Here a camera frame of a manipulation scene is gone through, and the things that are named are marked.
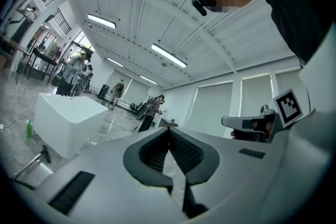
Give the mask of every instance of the black headphone ear cup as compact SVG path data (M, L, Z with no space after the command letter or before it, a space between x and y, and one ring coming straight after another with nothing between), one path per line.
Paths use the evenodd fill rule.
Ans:
M193 4L193 6L198 10L198 12L202 16L206 16L207 15L206 10L204 9L204 7L197 0L191 0L191 3Z

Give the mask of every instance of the roller shade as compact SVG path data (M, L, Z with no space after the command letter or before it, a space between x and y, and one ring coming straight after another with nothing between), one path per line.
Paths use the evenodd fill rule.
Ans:
M270 75L243 79L240 116L258 116L260 108L272 100Z
M276 74L279 94L292 88L298 102L300 104L303 116L309 114L308 94L299 78L300 70L287 73Z
M146 99L149 88L150 87L139 82L138 80L132 79L130 85L127 88L127 91L122 98L122 101L127 104L134 103L138 105Z
M124 92L127 88L127 86L131 82L131 77L119 72L118 70L114 69L112 74L110 75L108 81L106 82L106 85L110 87L108 95L110 95L110 90L117 84L119 80L124 80Z
M232 83L199 88L187 128L223 137L221 119L229 114L231 96Z

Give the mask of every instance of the plaid shirt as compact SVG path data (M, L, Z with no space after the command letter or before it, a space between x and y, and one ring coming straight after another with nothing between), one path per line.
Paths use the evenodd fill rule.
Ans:
M153 105L152 105L152 109L150 111L147 112L146 116L152 116L153 118L155 117L155 114L159 112L159 108L160 108L160 101L157 99Z

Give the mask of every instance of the hand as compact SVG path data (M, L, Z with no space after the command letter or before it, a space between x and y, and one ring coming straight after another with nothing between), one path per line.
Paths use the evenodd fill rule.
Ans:
M270 136L271 132L272 132L272 129L273 129L273 125L274 125L274 122L267 122L266 123L266 135L267 137ZM255 130L258 126L258 122L253 122L252 123L252 129ZM231 139L236 139L236 135L235 135L235 132L231 132L230 135L232 136Z

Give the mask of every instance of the white table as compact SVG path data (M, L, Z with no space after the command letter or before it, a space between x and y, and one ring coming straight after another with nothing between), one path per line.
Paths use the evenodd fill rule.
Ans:
M34 131L64 158L73 158L103 125L108 108L88 97L40 93Z

